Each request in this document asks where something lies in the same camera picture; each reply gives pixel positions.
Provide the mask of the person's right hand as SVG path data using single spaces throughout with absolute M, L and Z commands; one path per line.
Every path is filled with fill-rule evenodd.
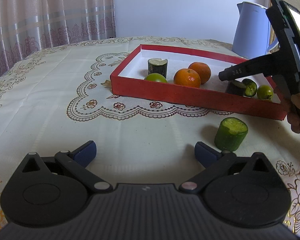
M 283 98 L 281 105 L 287 112 L 287 121 L 294 133 L 300 134 L 300 93 L 294 94 L 290 99 Z

